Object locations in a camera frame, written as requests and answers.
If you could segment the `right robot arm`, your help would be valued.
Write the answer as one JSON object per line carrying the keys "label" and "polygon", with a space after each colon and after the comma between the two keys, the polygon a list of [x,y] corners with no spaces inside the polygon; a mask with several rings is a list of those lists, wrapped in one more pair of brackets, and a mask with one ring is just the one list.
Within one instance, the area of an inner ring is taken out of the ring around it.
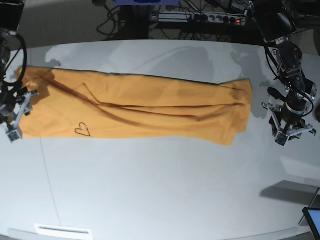
{"label": "right robot arm", "polygon": [[[26,41],[18,30],[25,4],[24,0],[0,2],[0,127],[11,142],[23,138],[20,121],[23,115],[30,115],[33,110],[31,99],[39,94],[37,90],[30,91],[23,86],[28,52]],[[9,37],[20,42],[14,56],[11,56]],[[9,82],[6,80],[7,71],[20,52],[23,53],[21,72],[15,81]]]}

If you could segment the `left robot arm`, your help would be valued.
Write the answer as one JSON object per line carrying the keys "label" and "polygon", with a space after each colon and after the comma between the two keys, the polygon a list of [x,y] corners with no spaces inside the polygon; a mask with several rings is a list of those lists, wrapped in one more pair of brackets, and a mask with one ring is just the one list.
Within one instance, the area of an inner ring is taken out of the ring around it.
{"label": "left robot arm", "polygon": [[265,42],[267,63],[275,65],[275,79],[287,91],[283,95],[274,87],[269,87],[268,94],[282,101],[282,104],[262,103],[262,107],[271,114],[269,124],[274,141],[284,147],[287,142],[299,139],[303,133],[316,135],[317,130],[304,118],[315,109],[317,87],[306,78],[302,68],[302,51],[290,40],[290,35],[297,30],[294,21],[280,0],[252,0],[248,7]]}

